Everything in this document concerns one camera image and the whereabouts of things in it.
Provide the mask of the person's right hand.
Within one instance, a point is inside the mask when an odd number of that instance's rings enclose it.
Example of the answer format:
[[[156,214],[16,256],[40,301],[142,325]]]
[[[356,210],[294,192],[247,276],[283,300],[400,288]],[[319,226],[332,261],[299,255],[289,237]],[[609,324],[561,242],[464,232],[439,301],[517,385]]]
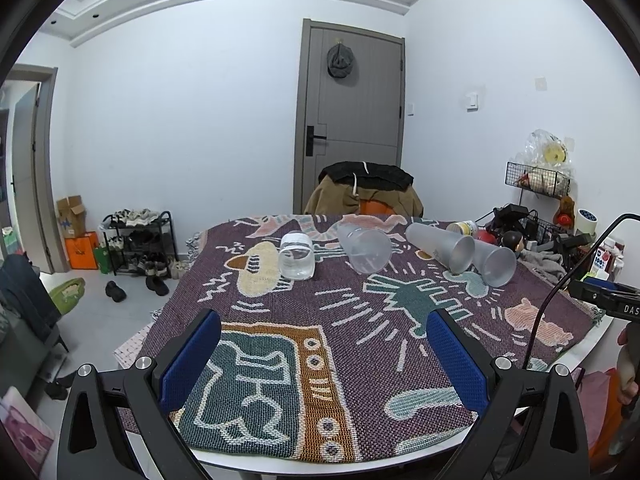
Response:
[[[618,400],[623,405],[629,405],[639,393],[639,324],[628,323],[617,342],[620,345],[616,364],[620,378]]]

